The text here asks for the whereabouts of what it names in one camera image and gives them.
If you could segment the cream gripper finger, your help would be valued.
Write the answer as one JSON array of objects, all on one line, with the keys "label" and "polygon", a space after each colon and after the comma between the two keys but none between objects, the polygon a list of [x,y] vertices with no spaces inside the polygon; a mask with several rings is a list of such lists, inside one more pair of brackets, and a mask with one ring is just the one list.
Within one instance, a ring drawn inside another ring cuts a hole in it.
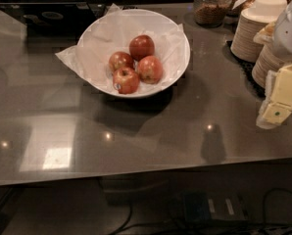
[{"label": "cream gripper finger", "polygon": [[268,23],[260,31],[258,31],[253,41],[258,44],[270,44],[273,41],[273,33],[275,28],[275,22]]},{"label": "cream gripper finger", "polygon": [[266,79],[266,98],[256,120],[262,129],[273,129],[283,124],[292,114],[292,64],[270,70]]}]

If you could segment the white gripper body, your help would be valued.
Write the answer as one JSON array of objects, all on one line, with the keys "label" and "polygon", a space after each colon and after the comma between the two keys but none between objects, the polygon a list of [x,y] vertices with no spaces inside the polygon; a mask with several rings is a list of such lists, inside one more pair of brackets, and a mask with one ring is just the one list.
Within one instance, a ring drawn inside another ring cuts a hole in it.
[{"label": "white gripper body", "polygon": [[272,53],[284,61],[292,61],[292,0],[278,17],[272,39]]}]

